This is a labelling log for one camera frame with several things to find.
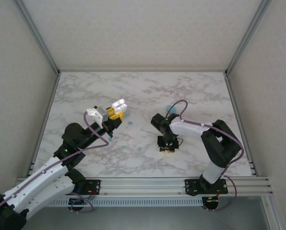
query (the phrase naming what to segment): vent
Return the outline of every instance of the vent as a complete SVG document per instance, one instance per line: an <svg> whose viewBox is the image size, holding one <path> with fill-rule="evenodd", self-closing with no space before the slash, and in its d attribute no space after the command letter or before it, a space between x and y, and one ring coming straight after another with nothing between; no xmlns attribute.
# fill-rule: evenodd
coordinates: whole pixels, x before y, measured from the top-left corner
<svg viewBox="0 0 286 230"><path fill-rule="evenodd" d="M48 207L69 207L69 197L63 197L51 202ZM201 197L182 197L182 198L95 198L92 201L94 207L188 207L202 206ZM88 206L87 204L74 205L74 207Z"/></svg>

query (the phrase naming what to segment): gray wall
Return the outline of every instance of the gray wall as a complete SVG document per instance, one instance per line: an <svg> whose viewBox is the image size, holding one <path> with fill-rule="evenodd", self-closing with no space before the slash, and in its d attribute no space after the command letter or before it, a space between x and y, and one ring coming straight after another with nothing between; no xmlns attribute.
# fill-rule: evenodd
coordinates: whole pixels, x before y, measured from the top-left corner
<svg viewBox="0 0 286 230"><path fill-rule="evenodd" d="M224 70L261 0L24 0L53 59L76 70Z"/></svg>
<svg viewBox="0 0 286 230"><path fill-rule="evenodd" d="M221 205L230 202L220 198ZM206 212L201 207L103 207L88 214L44 208L23 230L268 230L261 199L239 197L230 208Z"/></svg>
<svg viewBox="0 0 286 230"><path fill-rule="evenodd" d="M230 79L254 162L286 220L286 0L271 2Z"/></svg>
<svg viewBox="0 0 286 230"><path fill-rule="evenodd" d="M11 0L0 0L0 192L25 175L55 76Z"/></svg>

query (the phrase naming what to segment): metal frame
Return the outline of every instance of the metal frame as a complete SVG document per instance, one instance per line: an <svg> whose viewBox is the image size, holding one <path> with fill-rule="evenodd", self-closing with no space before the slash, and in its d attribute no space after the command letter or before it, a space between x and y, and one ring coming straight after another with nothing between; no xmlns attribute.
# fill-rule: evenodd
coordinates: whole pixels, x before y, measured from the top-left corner
<svg viewBox="0 0 286 230"><path fill-rule="evenodd" d="M147 177L147 178L86 178L101 180L101 188L97 197L189 197L185 193L185 179L199 177ZM267 177L231 177L238 191L238 196L272 196L273 192ZM17 184L25 180L18 178ZM235 196L233 184L227 180L228 194Z"/></svg>
<svg viewBox="0 0 286 230"><path fill-rule="evenodd" d="M281 218L278 206L273 196L261 197L263 207L265 210L266 218L271 230L284 230L286 225Z"/></svg>
<svg viewBox="0 0 286 230"><path fill-rule="evenodd" d="M39 46L41 52L43 53L45 59L49 63L51 69L56 74L57 78L54 83L53 90L50 95L50 100L46 109L46 114L42 123L41 130L38 135L37 143L34 148L33 157L30 165L30 170L32 170L34 162L37 157L37 153L39 150L39 146L43 137L43 133L46 127L46 122L49 117L49 112L51 109L51 105L57 90L59 78L60 78L60 71L58 70L50 52L48 51L43 39L41 38L41 35L36 28L31 16L29 15L26 6L24 5L22 0L12 0L15 7L18 9L20 15L23 18L23 21L27 25L31 35L35 39L35 42ZM224 73L225 81L227 84L227 89L231 98L232 106L234 109L234 112L236 114L236 119L238 121L241 137L243 139L244 147L247 152L247 156L249 159L250 167L252 170L252 177L232 177L232 180L235 182L238 190L239 196L261 196L262 202L264 205L265 213L267 216L267 219L269 221L269 225L271 230L283 230L286 229L284 226L284 223L280 217L278 208L276 206L274 197L272 196L272 190L269 185L269 181L267 177L258 177L255 175L259 175L259 172L257 172L257 168L254 165L254 162L252 161L252 153L250 151L250 147L248 145L248 140L244 131L244 127L240 118L240 113L237 107L237 103L235 101L235 97L233 94L233 90L229 81L229 75L235 68L237 62L239 61L243 51L245 50L248 42L250 41L255 29L257 28L259 22L261 21L264 13L266 12L266 9L268 8L271 0L262 0L250 25L248 26L240 44L238 45L231 61L229 62L227 69ZM170 71L181 71L178 69L171 69ZM17 183L24 180L25 178L19 178L17 180ZM102 186L101 186L101 193L97 197L99 200L104 200L104 205L112 206L112 203L106 203L110 202L110 200L114 199L114 204L119 204L116 199L132 199L132 202L135 203L135 201L138 201L139 199L144 199L144 197L147 197L148 199L151 199L152 197L157 197L157 201L161 200L162 198L171 199L172 201L180 199L189 199L189 196L185 194L185 186L184 186L184 179L188 178L97 178L102 180ZM228 191L229 193L224 196L234 196L234 188L229 180L227 180L228 185ZM66 205L66 203L63 203L62 201L56 201L54 205Z"/></svg>
<svg viewBox="0 0 286 230"><path fill-rule="evenodd" d="M227 76L230 75L230 73L233 71L235 65L239 61L242 53L244 52L247 44L249 43L254 31L256 30L258 24L260 23L261 19L263 18L263 15L265 14L269 4L272 0L262 0L252 21L250 22L243 38L241 39L240 44L238 45L230 63L227 66L226 74Z"/></svg>
<svg viewBox="0 0 286 230"><path fill-rule="evenodd" d="M37 43L38 47L40 48L41 52L43 53L46 61L50 65L51 69L55 72L55 74L58 76L59 70L49 52L47 49L39 31L37 30L25 4L22 0L12 0L15 7L17 8L19 14L21 15L24 23L27 25L31 35L33 36L35 42Z"/></svg>
<svg viewBox="0 0 286 230"><path fill-rule="evenodd" d="M240 112L239 112L238 105L237 105L235 97L234 97L234 93L233 93L233 90L232 90L232 86L231 86L230 80L227 77L226 73L224 73L224 78L225 78L226 86L227 86L228 93L229 93L229 96L230 96L230 100L231 100L231 103L232 103L232 107L233 107L233 110L234 110L234 114L235 114L235 117L236 117L236 120L237 120L237 123L238 123L238 126L239 126L240 135L241 135L242 140L243 140L243 144L244 144L244 148L245 148L245 151L246 151L246 154L247 154L247 158L254 166L253 168L254 168L255 172L253 174L260 175L259 174L259 170L257 169L254 161L252 160L252 152L250 150L250 147L249 147L249 144L248 144L248 139L247 139L246 134L245 134L244 125L243 125L241 117L240 117Z"/></svg>
<svg viewBox="0 0 286 230"><path fill-rule="evenodd" d="M33 150L31 163L30 163L29 168L27 170L27 174L26 174L27 177L31 175L31 172L32 172L34 164L35 164L35 160L36 160L36 157L37 157L37 154L38 154L39 147L40 147L41 142L42 142L42 138L43 138L45 127L46 127L47 120L48 120L48 117L49 117L49 113L50 113L50 110L51 110L51 106L52 106L54 97L56 95L57 86L58 86L58 83L60 81L60 77L61 77L61 74L59 73L57 78L55 79L55 83L53 85L53 88L52 88L52 91L51 91L51 94L50 94L50 98L49 98L49 102L48 102L48 105L47 105L47 108L46 108L45 116L44 116L44 119L42 121L42 126L41 126L41 129L40 129L39 133L38 133L37 141L36 141L36 144L35 144L35 147L34 147L34 150Z"/></svg>
<svg viewBox="0 0 286 230"><path fill-rule="evenodd" d="M224 69L61 69L61 72L224 72Z"/></svg>

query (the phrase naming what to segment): black bracket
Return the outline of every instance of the black bracket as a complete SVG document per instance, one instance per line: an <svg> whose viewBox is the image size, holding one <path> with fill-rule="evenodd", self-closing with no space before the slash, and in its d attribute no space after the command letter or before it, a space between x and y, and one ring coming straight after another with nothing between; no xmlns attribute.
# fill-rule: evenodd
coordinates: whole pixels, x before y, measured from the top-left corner
<svg viewBox="0 0 286 230"><path fill-rule="evenodd" d="M99 195L101 180L85 180L80 195Z"/></svg>
<svg viewBox="0 0 286 230"><path fill-rule="evenodd" d="M172 153L172 152L175 152L175 149L179 148L178 139L175 139L170 146L167 146L165 141L164 141L164 137L163 136L158 136L157 144L160 147L160 152L168 151L168 152Z"/></svg>
<svg viewBox="0 0 286 230"><path fill-rule="evenodd" d="M75 205L86 205L86 202L84 200L82 200L81 198L69 198L68 200L68 205L72 205L72 203L76 201ZM80 211L81 209L83 209L84 207L73 207L72 210L74 211Z"/></svg>
<svg viewBox="0 0 286 230"><path fill-rule="evenodd" d="M185 182L185 193L187 195L196 196L196 195L219 195L219 194L228 194L227 184L225 179L219 179L216 182L216 185L209 190L205 190L200 186L199 179L186 179Z"/></svg>

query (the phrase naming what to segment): mounting plate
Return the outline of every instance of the mounting plate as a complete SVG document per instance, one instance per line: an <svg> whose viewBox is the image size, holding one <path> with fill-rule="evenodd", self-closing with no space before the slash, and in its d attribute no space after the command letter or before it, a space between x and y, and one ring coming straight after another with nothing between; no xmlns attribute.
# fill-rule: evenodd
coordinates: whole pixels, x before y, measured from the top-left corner
<svg viewBox="0 0 286 230"><path fill-rule="evenodd" d="M79 193L80 195L90 195L95 192L94 195L99 195L101 180L86 180L84 188Z"/></svg>
<svg viewBox="0 0 286 230"><path fill-rule="evenodd" d="M218 194L228 194L227 184L225 179L219 179L216 185L213 186L208 191L205 191L199 185L199 179L186 179L185 182L185 193L191 196L208 194L208 195L218 195Z"/></svg>

